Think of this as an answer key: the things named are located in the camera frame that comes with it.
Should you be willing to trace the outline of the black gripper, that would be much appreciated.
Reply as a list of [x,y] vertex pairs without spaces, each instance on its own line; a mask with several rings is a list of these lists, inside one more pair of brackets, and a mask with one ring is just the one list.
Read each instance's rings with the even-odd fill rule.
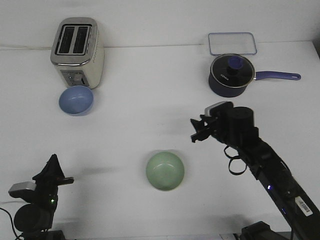
[[190,119],[195,129],[195,133],[190,136],[191,141],[195,143],[196,141],[204,141],[209,137],[213,137],[219,142],[222,142],[222,135],[227,128],[224,123],[226,119],[225,114],[227,110],[231,109],[232,108],[221,110],[211,117],[205,116],[204,111],[204,114],[200,115],[200,120]]
[[36,195],[41,200],[57,200],[58,187],[74,183],[73,177],[64,176],[56,154],[51,155],[42,171],[32,179],[36,184]]

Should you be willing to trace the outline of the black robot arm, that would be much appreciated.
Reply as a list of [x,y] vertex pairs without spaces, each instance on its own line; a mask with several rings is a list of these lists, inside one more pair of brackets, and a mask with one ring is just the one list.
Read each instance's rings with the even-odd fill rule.
[[13,225],[25,240],[64,240],[62,230],[51,230],[58,206],[59,186],[74,183],[65,177],[58,156],[52,154],[40,173],[32,181],[15,183],[8,194],[26,202],[14,215]]
[[215,103],[204,110],[200,120],[191,119],[195,134],[192,142],[208,137],[237,151],[227,155],[229,162],[242,160],[266,190],[291,227],[291,235],[299,240],[320,238],[320,211],[293,177],[286,163],[272,147],[259,137],[254,111],[235,107],[231,101]]

